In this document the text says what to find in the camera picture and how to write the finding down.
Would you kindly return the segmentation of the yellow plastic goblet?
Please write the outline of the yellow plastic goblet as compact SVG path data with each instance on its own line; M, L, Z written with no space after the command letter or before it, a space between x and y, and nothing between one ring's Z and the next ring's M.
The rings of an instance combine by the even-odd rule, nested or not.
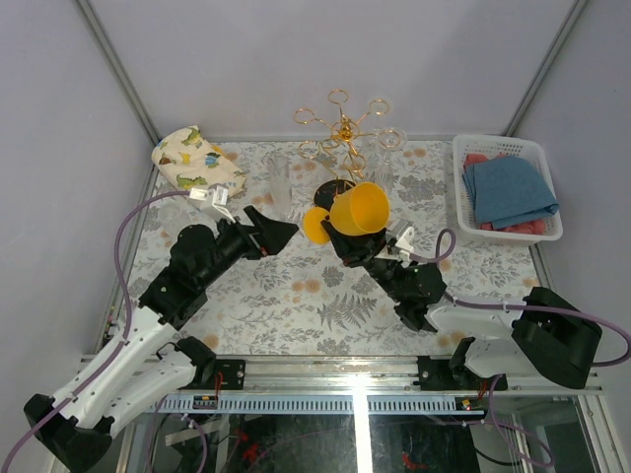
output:
M380 232L389 220L387 195L372 182L328 181L316 191L314 204L305 214L303 228L308 240L316 244L330 241L323 221L344 236L361 237Z

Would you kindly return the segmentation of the gold wine glass rack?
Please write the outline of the gold wine glass rack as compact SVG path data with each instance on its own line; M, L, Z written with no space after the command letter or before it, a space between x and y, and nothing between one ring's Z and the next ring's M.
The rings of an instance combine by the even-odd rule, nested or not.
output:
M293 120L300 125L318 123L326 128L327 135L322 139L308 139L298 147L298 154L310 163L322 166L331 179L320 184L315 191L314 205L329 210L334 198L365 179L368 165L366 153L361 150L361 141L377 137L373 130L364 131L362 125L367 118L384 118L390 112L390 103L383 98L373 99L366 111L357 119L352 118L344 105L349 94L343 89L328 93L329 103L337 107L338 115L334 122L319 117L312 109L298 108Z

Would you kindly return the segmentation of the slim clear champagne flute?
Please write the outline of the slim clear champagne flute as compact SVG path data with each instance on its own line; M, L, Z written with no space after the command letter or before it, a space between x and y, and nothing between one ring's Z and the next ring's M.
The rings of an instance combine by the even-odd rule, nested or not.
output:
M369 156L369 181L378 185L386 195L394 186L392 158L407 143L407 135L400 128L383 128L374 133Z

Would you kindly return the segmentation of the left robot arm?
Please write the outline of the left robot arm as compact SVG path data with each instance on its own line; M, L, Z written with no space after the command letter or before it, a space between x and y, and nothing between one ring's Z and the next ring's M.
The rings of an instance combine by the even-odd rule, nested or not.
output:
M169 264L140 297L122 330L54 394L34 395L24 412L36 438L70 471L87 472L139 414L180 388L210 388L216 355L201 340L175 336L207 302L207 289L242 259L279 254L299 228L245 207L250 222L222 219L184 228Z

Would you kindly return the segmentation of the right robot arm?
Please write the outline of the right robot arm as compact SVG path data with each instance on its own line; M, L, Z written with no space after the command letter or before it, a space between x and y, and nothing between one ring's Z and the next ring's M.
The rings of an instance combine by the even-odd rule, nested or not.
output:
M459 298L436 258L413 254L403 224L365 236L346 236L327 219L321 226L342 263L363 268L408 329L460 335L449 358L418 358L422 389L505 390L508 377L537 374L564 388L586 386L602 330L553 291L536 287L520 301Z

